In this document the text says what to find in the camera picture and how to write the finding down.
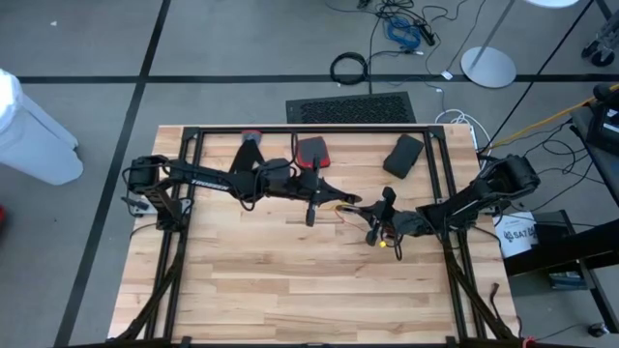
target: white trash can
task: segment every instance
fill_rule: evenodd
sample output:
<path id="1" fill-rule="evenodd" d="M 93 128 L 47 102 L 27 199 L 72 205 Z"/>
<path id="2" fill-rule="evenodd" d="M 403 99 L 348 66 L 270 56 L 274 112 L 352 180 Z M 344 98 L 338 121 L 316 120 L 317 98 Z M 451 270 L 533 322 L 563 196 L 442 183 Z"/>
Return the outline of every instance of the white trash can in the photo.
<path id="1" fill-rule="evenodd" d="M 52 185 L 84 170 L 77 140 L 26 97 L 19 81 L 0 70 L 0 162 Z"/>

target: black metal frame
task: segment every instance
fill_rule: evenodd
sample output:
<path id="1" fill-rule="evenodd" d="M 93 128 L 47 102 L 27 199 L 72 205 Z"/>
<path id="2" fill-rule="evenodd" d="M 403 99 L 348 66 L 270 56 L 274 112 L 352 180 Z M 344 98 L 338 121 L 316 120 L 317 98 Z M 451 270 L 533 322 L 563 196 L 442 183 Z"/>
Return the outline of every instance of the black metal frame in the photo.
<path id="1" fill-rule="evenodd" d="M 540 243 L 528 251 L 506 258 L 505 269 L 508 276 L 517 276 L 541 269 L 554 272 L 577 271 L 584 278 L 591 296 L 604 319 L 608 330 L 619 334 L 619 319 L 612 310 L 598 277 L 592 270 L 619 263 L 619 219 L 575 233 L 565 211 L 560 211 L 567 237 L 554 240 L 551 244 Z M 555 223 L 536 222 L 538 233 L 545 226 L 558 228 Z"/>
<path id="2" fill-rule="evenodd" d="M 385 126 L 385 127 L 375 127 L 375 126 L 371 126 L 371 127 L 363 127 L 363 126 L 360 126 L 360 127 L 359 126 L 355 126 L 355 127 L 351 127 L 351 126 L 289 127 L 289 126 L 282 126 L 282 127 L 259 127 L 256 129 L 265 134 L 291 133 L 292 131 L 296 131 L 298 133 L 420 133 L 423 136 L 424 143 L 426 145 L 428 170 L 429 170 L 430 182 L 432 185 L 432 192 L 434 195 L 435 202 L 437 202 L 439 199 L 442 199 L 443 196 L 442 196 L 440 182 L 438 179 L 439 176 L 438 176 L 438 170 L 436 166 L 436 159 L 434 157 L 432 138 L 436 139 L 438 142 L 439 151 L 440 151 L 441 159 L 443 162 L 443 168 L 445 171 L 448 193 L 450 196 L 456 194 L 456 182 L 454 180 L 454 174 L 453 174 L 452 167 L 451 167 L 451 161 L 449 157 L 449 150 L 447 146 L 445 132 L 442 126 L 416 126 L 416 125 L 397 126 L 397 127 L 396 126 Z M 207 134 L 240 133 L 242 130 L 243 128 L 240 128 L 240 127 L 184 128 L 183 135 L 182 135 L 181 148 L 179 151 L 179 159 L 185 159 L 187 157 L 190 142 L 194 141 L 195 148 L 193 151 L 192 164 L 199 165 L 199 161 L 202 156 L 202 145 L 204 142 L 204 137 Z M 175 185 L 172 189 L 172 198 L 178 199 L 180 195 L 180 191 L 181 191 L 181 185 L 180 184 Z M 189 186 L 187 197 L 193 199 L 194 192 L 195 192 L 195 186 Z M 191 215 L 192 215 L 192 209 L 189 209 L 186 213 L 187 226 L 189 226 Z M 176 247 L 176 254 L 177 254 L 176 258 L 177 259 L 175 259 L 175 262 L 180 262 L 180 265 L 176 264 L 176 267 L 174 267 L 174 269 L 170 267 L 170 269 L 166 270 L 165 267 L 168 261 L 168 256 L 169 256 L 169 252 L 171 248 L 173 232 L 171 231 L 163 232 L 162 247 L 161 247 L 160 257 L 158 261 L 157 272 L 155 275 L 155 284 L 154 284 L 153 291 L 155 295 L 160 295 L 159 298 L 161 298 L 162 293 L 166 291 L 165 287 L 162 288 L 162 284 L 170 284 L 169 286 L 171 287 L 170 296 L 168 299 L 167 312 L 165 315 L 165 324 L 164 324 L 164 329 L 163 329 L 163 339 L 167 339 L 167 340 L 171 340 L 172 338 L 172 331 L 174 327 L 176 307 L 178 303 L 180 283 L 181 283 L 181 277 L 182 277 L 182 269 L 183 269 L 182 265 L 184 263 L 184 257 L 185 257 L 185 252 L 187 248 L 187 242 L 188 242 L 188 233 L 189 233 L 189 227 L 180 231 L 179 241 Z M 464 311 L 462 308 L 462 299 L 460 297 L 457 277 L 460 277 L 460 278 L 464 277 L 465 280 L 469 284 L 472 285 L 472 288 L 470 288 L 469 290 L 476 292 L 476 288 L 475 288 L 475 277 L 473 275 L 473 265 L 471 263 L 470 252 L 468 249 L 468 244 L 466 243 L 465 235 L 458 234 L 458 244 L 461 249 L 460 257 L 461 257 L 462 266 L 463 266 L 463 273 L 455 275 L 453 274 L 453 272 L 450 272 L 450 269 L 449 269 L 450 267 L 447 266 L 448 268 L 447 274 L 448 274 L 448 279 L 450 283 L 450 292 L 452 296 L 452 303 L 453 303 L 454 315 L 455 315 L 456 326 L 457 326 L 457 334 L 458 334 L 459 340 L 462 341 L 463 339 L 468 337 L 468 334 L 466 331 L 466 321 L 464 317 Z M 447 265 L 448 264 L 447 260 L 455 260 L 453 256 L 453 252 L 452 252 L 451 241 L 449 241 L 449 239 L 446 240 L 443 247 L 444 247 L 443 251 L 445 254 L 446 265 Z M 157 302 L 153 303 L 153 306 L 155 307 L 155 310 L 153 310 L 153 312 L 151 313 L 146 323 L 146 329 L 145 329 L 145 335 L 144 335 L 145 340 L 152 340 L 155 334 L 155 327 L 156 327 L 157 319 L 158 319 L 157 318 L 158 303 Z M 472 307 L 473 307 L 473 317 L 474 317 L 477 337 L 486 338 L 484 320 L 482 319 L 482 316 L 480 315 L 480 313 L 478 313 L 478 309 L 473 305 Z M 134 328 L 133 334 L 137 335 L 137 333 L 139 333 L 139 330 L 141 330 L 141 327 Z M 431 347 L 431 348 L 452 346 L 451 343 L 453 340 L 451 339 L 451 337 L 448 337 L 447 341 L 448 343 L 446 344 L 406 344 L 405 346 L 406 347 Z M 208 344 L 207 345 L 192 344 L 192 347 L 200 347 L 200 346 L 208 347 L 209 345 Z M 270 345 L 252 344 L 252 345 L 247 345 L 247 346 L 255 348 L 258 346 L 270 346 Z M 290 345 L 290 346 L 299 347 L 300 345 L 295 344 L 295 345 Z M 377 345 L 356 344 L 354 346 L 355 347 L 361 347 L 361 346 L 374 347 Z M 403 347 L 404 345 L 389 344 L 388 346 L 393 346 L 395 348 L 395 347 Z"/>

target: wooden table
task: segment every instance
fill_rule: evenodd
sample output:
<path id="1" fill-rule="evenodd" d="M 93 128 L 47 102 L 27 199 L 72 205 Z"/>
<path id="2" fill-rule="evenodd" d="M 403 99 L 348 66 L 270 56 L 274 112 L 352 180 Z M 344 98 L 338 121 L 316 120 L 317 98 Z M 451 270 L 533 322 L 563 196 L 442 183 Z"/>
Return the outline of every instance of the wooden table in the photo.
<path id="1" fill-rule="evenodd" d="M 153 154 L 176 158 L 182 129 L 160 127 Z M 466 126 L 446 125 L 445 132 L 460 190 L 479 165 Z M 433 202 L 425 152 L 404 180 L 381 168 L 399 134 L 320 135 L 332 160 L 321 174 L 334 187 L 362 196 L 360 205 L 379 199 L 385 186 L 396 191 L 397 209 Z M 227 170 L 240 142 L 238 134 L 207 135 L 200 165 Z M 265 159 L 289 159 L 289 144 L 287 134 L 265 134 L 260 150 Z M 442 168 L 437 146 L 434 153 Z M 439 174 L 446 194 L 445 176 L 442 170 Z M 334 212 L 336 204 L 320 207 L 310 228 L 304 225 L 304 202 L 264 198 L 248 213 L 227 193 L 198 188 L 174 340 L 190 335 L 193 342 L 442 343 L 446 335 L 456 336 L 443 249 L 436 238 L 405 238 L 398 262 L 392 249 L 366 245 L 360 230 L 367 229 L 365 222 L 346 215 L 349 223 L 343 223 Z M 139 218 L 136 227 L 153 221 Z M 494 231 L 489 217 L 479 225 Z M 148 300 L 161 240 L 162 232 L 154 227 L 133 237 L 109 336 L 122 332 Z M 474 229 L 468 242 L 481 296 L 487 301 L 491 284 L 500 284 L 496 304 L 516 333 L 516 311 L 497 242 Z M 468 334 L 474 336 L 470 303 L 461 295 Z M 162 301 L 156 336 L 161 336 L 166 304 Z"/>

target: white stand pole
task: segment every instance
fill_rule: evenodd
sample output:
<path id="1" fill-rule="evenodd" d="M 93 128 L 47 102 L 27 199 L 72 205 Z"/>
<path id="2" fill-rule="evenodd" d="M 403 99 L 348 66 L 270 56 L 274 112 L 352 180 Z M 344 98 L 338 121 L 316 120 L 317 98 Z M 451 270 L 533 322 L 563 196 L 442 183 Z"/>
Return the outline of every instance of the white stand pole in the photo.
<path id="1" fill-rule="evenodd" d="M 516 79 L 516 65 L 512 58 L 496 48 L 488 47 L 515 1 L 510 0 L 484 44 L 481 47 L 473 47 L 462 55 L 460 60 L 462 71 L 480 86 L 500 88 L 510 85 Z"/>

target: white label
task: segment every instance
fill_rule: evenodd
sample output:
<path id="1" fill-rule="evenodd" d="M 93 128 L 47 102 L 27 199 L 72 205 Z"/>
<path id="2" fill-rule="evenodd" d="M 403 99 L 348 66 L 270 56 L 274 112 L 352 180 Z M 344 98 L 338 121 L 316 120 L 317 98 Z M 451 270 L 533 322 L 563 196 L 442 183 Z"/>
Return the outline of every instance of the white label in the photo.
<path id="1" fill-rule="evenodd" d="M 495 217 L 494 223 L 499 219 L 500 217 Z M 496 236 L 501 240 L 504 258 L 529 250 L 538 243 L 535 220 L 529 212 L 505 215 L 495 229 Z"/>
<path id="2" fill-rule="evenodd" d="M 442 72 L 441 74 L 442 74 L 442 75 L 443 75 L 443 77 L 445 77 L 445 79 L 446 79 L 446 80 L 448 80 L 448 81 L 449 81 L 449 80 L 451 80 L 452 78 L 454 78 L 454 76 L 453 76 L 450 72 L 448 72 L 448 71 L 444 71 L 444 72 Z"/>

